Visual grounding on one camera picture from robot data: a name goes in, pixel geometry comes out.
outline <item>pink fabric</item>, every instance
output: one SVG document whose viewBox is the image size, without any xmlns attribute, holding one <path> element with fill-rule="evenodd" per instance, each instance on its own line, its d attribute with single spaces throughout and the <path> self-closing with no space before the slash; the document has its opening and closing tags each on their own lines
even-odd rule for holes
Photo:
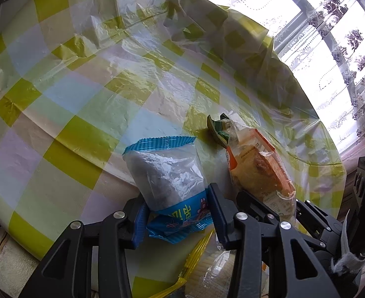
<svg viewBox="0 0 365 298">
<path fill-rule="evenodd" d="M 341 154 L 342 163 L 349 174 L 358 166 L 359 157 L 365 156 L 365 138 L 355 146 L 348 148 Z"/>
</svg>

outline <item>black device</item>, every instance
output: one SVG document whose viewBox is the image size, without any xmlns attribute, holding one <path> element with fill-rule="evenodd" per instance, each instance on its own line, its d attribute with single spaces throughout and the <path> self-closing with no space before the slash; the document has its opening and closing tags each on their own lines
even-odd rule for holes
<svg viewBox="0 0 365 298">
<path fill-rule="evenodd" d="M 358 258 L 365 254 L 365 157 L 359 159 L 355 201 L 348 215 L 350 247 Z M 269 266 L 269 298 L 352 298 L 360 273 L 338 276 L 331 260 L 341 256 L 342 223 L 310 201 L 297 201 L 296 218 L 309 235 L 242 191 L 236 203 L 225 199 L 217 184 L 206 190 L 219 241 L 236 250 L 228 298 L 259 298 L 261 266 Z M 138 196 L 102 222 L 74 221 L 64 230 L 39 263 L 19 298 L 89 298 L 92 247 L 99 247 L 101 298 L 131 298 L 125 249 L 142 241 L 149 216 Z M 0 298 L 8 298 L 0 291 Z"/>
</svg>

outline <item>cartoon character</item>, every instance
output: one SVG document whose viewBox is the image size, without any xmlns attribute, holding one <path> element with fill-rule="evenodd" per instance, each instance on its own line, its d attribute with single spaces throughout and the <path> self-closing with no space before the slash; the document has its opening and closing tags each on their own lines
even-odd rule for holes
<svg viewBox="0 0 365 298">
<path fill-rule="evenodd" d="M 207 214 L 209 214 L 209 206 L 207 204 L 207 201 L 205 198 L 200 199 L 200 209 L 198 209 L 198 216 L 196 220 L 201 220 L 204 218 Z"/>
</svg>

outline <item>light blue square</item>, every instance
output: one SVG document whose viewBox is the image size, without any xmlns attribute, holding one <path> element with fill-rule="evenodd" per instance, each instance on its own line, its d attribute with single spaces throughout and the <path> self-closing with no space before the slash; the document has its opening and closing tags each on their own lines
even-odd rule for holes
<svg viewBox="0 0 365 298">
<path fill-rule="evenodd" d="M 7 53 L 17 72 L 23 76 L 50 51 L 43 39 L 40 26 L 35 25 L 8 45 Z"/>
<path fill-rule="evenodd" d="M 143 138 L 180 135 L 181 132 L 181 126 L 166 120 L 159 114 L 141 108 L 128 126 L 121 141 L 126 145 L 131 145 Z"/>
<path fill-rule="evenodd" d="M 64 109 L 77 114 L 102 88 L 102 85 L 87 77 L 70 72 L 43 94 Z"/>
</svg>

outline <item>curtain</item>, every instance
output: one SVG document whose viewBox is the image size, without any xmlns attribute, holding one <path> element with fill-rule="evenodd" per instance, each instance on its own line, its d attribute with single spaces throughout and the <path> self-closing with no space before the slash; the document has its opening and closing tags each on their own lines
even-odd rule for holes
<svg viewBox="0 0 365 298">
<path fill-rule="evenodd" d="M 360 3 L 211 1 L 269 30 L 275 52 L 294 73 L 339 152 L 355 152 L 352 149 L 365 140 L 365 10 Z"/>
</svg>

